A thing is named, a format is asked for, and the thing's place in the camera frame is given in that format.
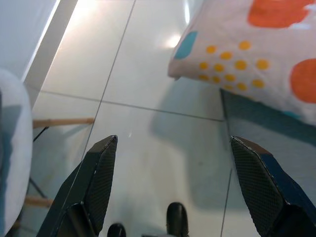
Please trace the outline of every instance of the white wall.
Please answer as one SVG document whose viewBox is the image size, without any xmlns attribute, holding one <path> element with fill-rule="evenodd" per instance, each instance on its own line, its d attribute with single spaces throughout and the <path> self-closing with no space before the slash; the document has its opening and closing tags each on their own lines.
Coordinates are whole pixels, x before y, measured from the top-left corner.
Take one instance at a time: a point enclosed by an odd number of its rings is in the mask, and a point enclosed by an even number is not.
<svg viewBox="0 0 316 237">
<path fill-rule="evenodd" d="M 59 0 L 0 0 L 0 68 L 24 80 Z"/>
</svg>

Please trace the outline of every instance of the blue spot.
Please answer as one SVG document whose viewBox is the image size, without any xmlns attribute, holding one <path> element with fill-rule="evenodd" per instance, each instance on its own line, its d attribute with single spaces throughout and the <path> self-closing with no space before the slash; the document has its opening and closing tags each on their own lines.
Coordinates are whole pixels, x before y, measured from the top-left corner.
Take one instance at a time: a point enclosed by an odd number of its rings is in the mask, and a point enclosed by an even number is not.
<svg viewBox="0 0 316 237">
<path fill-rule="evenodd" d="M 190 55 L 194 42 L 196 41 L 197 35 L 197 31 L 188 33 L 188 35 L 185 37 L 180 47 L 178 48 L 174 56 L 175 59 L 183 59 Z"/>
<path fill-rule="evenodd" d="M 301 116 L 299 116 L 299 115 L 297 115 L 297 114 L 295 114 L 295 113 L 293 113 L 293 112 L 291 112 L 291 111 L 285 111 L 285 112 L 283 112 L 285 115 L 288 115 L 288 116 L 290 116 L 290 117 L 292 117 L 292 118 L 295 118 L 295 119 L 300 119 L 301 118 Z"/>
</svg>

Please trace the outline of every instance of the black shoe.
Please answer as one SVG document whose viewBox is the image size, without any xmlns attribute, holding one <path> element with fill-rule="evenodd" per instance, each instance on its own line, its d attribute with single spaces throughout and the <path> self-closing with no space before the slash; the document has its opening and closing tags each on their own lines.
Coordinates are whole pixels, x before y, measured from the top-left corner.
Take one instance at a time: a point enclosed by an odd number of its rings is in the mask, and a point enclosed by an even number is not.
<svg viewBox="0 0 316 237">
<path fill-rule="evenodd" d="M 126 237 L 126 231 L 122 224 L 115 223 L 109 227 L 107 237 Z"/>
<path fill-rule="evenodd" d="M 173 202 L 167 210 L 167 232 L 176 237 L 187 237 L 189 233 L 187 211 L 179 202 Z"/>
</svg>

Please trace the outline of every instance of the floor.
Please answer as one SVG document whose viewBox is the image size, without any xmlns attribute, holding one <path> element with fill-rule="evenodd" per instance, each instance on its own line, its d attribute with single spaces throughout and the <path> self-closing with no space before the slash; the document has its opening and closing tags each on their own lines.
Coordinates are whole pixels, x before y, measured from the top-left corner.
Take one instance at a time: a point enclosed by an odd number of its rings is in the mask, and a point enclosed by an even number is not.
<svg viewBox="0 0 316 237">
<path fill-rule="evenodd" d="M 79 0 L 71 17 L 33 116 L 96 121 L 49 128 L 34 143 L 31 177 L 54 198 L 95 142 L 118 135 L 102 237 L 118 221 L 129 237 L 165 233 L 173 201 L 186 206 L 192 237 L 259 236 L 233 169 L 219 90 L 166 75 L 201 3 Z M 20 236 L 35 236 L 46 213 L 25 207 Z"/>
</svg>

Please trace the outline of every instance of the polka dot pillow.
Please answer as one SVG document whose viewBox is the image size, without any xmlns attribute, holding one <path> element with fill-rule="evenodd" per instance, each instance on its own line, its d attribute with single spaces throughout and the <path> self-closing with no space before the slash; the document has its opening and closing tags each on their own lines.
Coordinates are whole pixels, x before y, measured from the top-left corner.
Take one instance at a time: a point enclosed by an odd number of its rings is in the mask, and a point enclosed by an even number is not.
<svg viewBox="0 0 316 237">
<path fill-rule="evenodd" d="M 316 125 L 315 0 L 206 0 L 168 73 L 219 85 Z"/>
</svg>

